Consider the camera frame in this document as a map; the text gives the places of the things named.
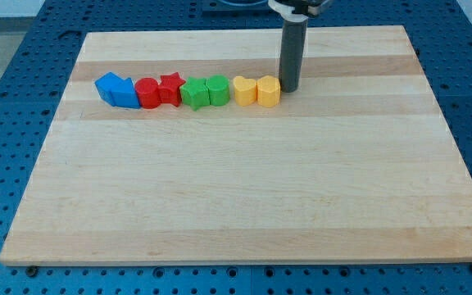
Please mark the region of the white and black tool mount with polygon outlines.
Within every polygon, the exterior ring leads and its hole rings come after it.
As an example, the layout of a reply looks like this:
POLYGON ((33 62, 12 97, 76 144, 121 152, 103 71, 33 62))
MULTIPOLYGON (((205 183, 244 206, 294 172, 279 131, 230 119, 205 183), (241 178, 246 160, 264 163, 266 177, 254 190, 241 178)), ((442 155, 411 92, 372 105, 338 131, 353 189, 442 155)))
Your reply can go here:
POLYGON ((333 3, 333 0, 268 0, 267 4, 287 21, 305 21, 316 18, 333 3))

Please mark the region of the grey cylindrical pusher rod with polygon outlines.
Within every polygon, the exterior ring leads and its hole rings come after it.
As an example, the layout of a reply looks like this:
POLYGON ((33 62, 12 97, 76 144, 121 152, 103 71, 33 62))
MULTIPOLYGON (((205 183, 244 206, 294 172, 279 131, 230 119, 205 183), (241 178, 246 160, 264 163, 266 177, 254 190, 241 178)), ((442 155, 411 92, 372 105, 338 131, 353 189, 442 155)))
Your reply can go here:
POLYGON ((279 57, 281 90, 292 93, 298 89, 308 20, 284 20, 279 57))

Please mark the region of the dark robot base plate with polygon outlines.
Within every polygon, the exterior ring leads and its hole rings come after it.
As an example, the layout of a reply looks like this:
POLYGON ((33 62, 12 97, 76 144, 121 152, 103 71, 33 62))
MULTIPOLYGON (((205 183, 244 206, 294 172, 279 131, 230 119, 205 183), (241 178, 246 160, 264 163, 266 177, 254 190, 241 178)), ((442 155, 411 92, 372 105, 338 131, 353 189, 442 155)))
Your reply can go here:
POLYGON ((267 0, 201 0, 203 15, 233 15, 271 11, 267 0))

